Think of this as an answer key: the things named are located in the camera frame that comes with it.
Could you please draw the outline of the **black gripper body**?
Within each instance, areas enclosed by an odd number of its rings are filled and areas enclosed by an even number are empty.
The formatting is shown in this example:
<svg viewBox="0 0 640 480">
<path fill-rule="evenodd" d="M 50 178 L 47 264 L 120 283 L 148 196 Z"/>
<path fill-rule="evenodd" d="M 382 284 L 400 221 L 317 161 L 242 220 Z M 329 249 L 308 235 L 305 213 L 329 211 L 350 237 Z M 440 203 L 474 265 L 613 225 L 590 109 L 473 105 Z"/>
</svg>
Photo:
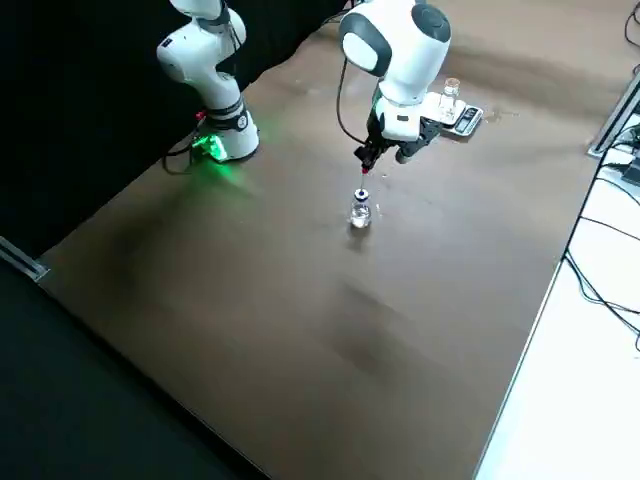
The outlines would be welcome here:
<svg viewBox="0 0 640 480">
<path fill-rule="evenodd" d="M 367 120 L 367 145 L 374 148 L 390 148 L 394 140 L 388 137 L 393 132 L 394 107 L 384 97 L 372 104 Z"/>
</svg>

